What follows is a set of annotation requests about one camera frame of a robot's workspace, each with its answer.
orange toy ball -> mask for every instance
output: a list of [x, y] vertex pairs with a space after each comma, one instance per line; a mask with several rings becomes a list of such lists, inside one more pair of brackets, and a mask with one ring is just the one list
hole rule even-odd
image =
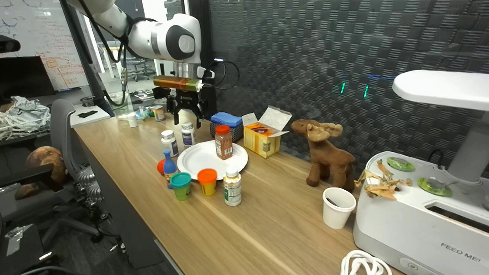
[[158, 162], [158, 165], [156, 166], [156, 169], [158, 170], [158, 172], [161, 174], [161, 175], [164, 175], [165, 172], [163, 172], [163, 165], [165, 164], [165, 160], [160, 160]]

round brown object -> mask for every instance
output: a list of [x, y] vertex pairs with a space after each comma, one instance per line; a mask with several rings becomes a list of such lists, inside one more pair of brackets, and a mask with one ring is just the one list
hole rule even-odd
[[[63, 161], [63, 155], [58, 149], [51, 146], [37, 148], [27, 157], [25, 166], [31, 168], [50, 163], [54, 165], [51, 178], [55, 183], [62, 185], [66, 179], [66, 167]], [[31, 183], [21, 186], [15, 193], [15, 199], [20, 200], [35, 195], [39, 191], [36, 185], [36, 183]]]

open cardboard box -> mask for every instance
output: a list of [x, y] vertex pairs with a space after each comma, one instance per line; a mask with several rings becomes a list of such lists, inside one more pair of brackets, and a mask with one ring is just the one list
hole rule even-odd
[[269, 106], [260, 120], [255, 113], [243, 115], [244, 146], [258, 155], [268, 158], [280, 151], [280, 136], [292, 114]]

plush moose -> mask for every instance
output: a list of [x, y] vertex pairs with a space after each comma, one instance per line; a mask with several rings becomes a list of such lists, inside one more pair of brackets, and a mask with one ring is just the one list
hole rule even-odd
[[319, 179], [326, 181], [333, 174], [333, 186], [347, 191], [355, 188], [352, 154], [336, 148], [329, 137], [339, 137], [343, 127], [333, 123], [319, 123], [311, 119], [300, 119], [292, 123], [292, 129], [306, 136], [311, 152], [311, 171], [306, 179], [310, 186], [317, 186]]

white plate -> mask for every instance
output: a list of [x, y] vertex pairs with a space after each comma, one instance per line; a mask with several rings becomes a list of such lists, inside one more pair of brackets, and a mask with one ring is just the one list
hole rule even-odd
[[248, 153], [246, 150], [233, 143], [233, 156], [221, 160], [216, 154], [216, 142], [214, 140], [197, 143], [186, 149], [177, 160], [177, 166], [180, 172], [187, 172], [192, 179], [197, 179], [197, 174], [206, 168], [212, 168], [217, 171], [217, 179], [222, 180], [226, 175], [226, 167], [234, 166], [241, 171], [248, 162]]

